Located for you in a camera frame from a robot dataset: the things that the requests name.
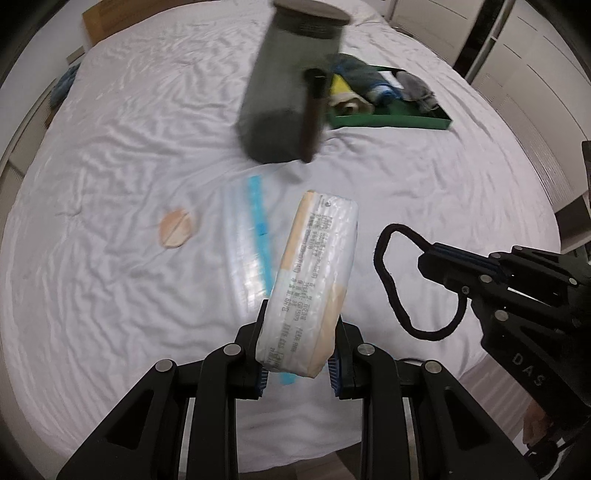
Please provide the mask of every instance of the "yellow cloth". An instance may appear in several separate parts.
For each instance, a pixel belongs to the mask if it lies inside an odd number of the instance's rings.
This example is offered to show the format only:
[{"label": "yellow cloth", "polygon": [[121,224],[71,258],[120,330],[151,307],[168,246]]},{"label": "yellow cloth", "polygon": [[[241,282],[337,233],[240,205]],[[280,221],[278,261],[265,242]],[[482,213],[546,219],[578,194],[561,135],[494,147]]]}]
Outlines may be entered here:
[{"label": "yellow cloth", "polygon": [[337,115],[374,112],[374,106],[351,90],[341,75],[333,75],[329,105],[335,109]]}]

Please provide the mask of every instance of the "bed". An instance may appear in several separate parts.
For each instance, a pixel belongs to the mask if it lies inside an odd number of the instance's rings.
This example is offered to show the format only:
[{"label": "bed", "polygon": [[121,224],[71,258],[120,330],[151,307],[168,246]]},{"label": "bed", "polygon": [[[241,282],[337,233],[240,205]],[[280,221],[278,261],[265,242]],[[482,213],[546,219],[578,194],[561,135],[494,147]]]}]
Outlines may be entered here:
[{"label": "bed", "polygon": [[[424,79],[453,119],[448,131],[327,130],[311,164],[248,159],[234,123],[272,12],[265,0],[177,7],[88,52],[0,251],[0,334],[15,398],[64,460],[159,359],[195,361],[234,338],[242,321],[232,306],[222,190],[252,174],[263,182],[275,267],[306,190],[355,199],[343,318],[394,357],[438,359],[482,388],[490,369],[478,373],[485,353],[472,312],[441,342],[409,337],[373,269],[377,237],[404,223],[483,255],[513,245],[560,251],[550,202],[509,128],[445,62],[360,0],[330,3],[353,18],[342,50]],[[197,228],[164,250],[158,223],[177,208]],[[415,325],[435,330],[457,298],[422,279],[419,253],[394,238],[386,265]],[[239,402],[237,417],[245,472],[326,455],[361,435],[361,404],[337,401],[326,369],[288,384],[270,375],[263,399]]]}]

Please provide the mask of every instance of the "beige wrapper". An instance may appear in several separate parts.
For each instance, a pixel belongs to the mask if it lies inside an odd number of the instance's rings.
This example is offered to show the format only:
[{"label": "beige wrapper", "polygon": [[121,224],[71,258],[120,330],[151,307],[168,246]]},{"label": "beige wrapper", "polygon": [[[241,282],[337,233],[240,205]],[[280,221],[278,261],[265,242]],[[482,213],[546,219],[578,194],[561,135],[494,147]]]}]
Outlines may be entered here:
[{"label": "beige wrapper", "polygon": [[295,214],[256,345],[271,371],[315,377],[335,349],[357,239],[357,204],[306,192]]}]

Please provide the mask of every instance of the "gray cloth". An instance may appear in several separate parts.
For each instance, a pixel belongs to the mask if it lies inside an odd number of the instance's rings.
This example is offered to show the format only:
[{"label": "gray cloth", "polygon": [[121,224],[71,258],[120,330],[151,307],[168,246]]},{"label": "gray cloth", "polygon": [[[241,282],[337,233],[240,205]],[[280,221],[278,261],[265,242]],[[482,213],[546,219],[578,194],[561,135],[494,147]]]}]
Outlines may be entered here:
[{"label": "gray cloth", "polygon": [[409,72],[398,72],[396,79],[404,87],[402,98],[407,102],[417,102],[421,112],[427,113],[439,106],[433,91],[416,75]]}]

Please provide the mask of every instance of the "black loop strap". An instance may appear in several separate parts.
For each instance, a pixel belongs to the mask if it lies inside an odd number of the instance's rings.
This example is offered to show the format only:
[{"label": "black loop strap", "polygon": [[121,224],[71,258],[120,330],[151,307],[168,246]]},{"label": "black loop strap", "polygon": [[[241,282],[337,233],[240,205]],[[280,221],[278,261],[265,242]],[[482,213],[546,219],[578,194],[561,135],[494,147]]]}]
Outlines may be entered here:
[{"label": "black loop strap", "polygon": [[412,230],[410,227],[401,225],[399,223],[388,225],[380,234],[374,252],[374,267],[375,271],[379,275],[379,279],[382,281],[382,284],[386,289],[390,306],[392,307],[392,310],[394,311],[394,314],[396,315],[396,318],[398,319],[398,322],[402,328],[404,328],[411,336],[419,340],[429,340],[431,342],[443,340],[454,332],[454,330],[458,325],[460,325],[460,322],[464,318],[464,314],[466,313],[467,297],[462,293],[457,294],[456,314],[453,320],[446,327],[437,330],[436,332],[425,332],[424,330],[418,330],[413,327],[408,313],[406,310],[404,310],[402,303],[400,303],[400,298],[398,298],[398,292],[396,291],[394,279],[388,270],[386,270],[386,266],[384,265],[384,254],[386,253],[388,243],[390,242],[390,238],[394,232],[400,232],[403,234],[417,247],[423,250],[423,252],[426,252],[431,248],[431,244],[427,242],[421,235]]}]

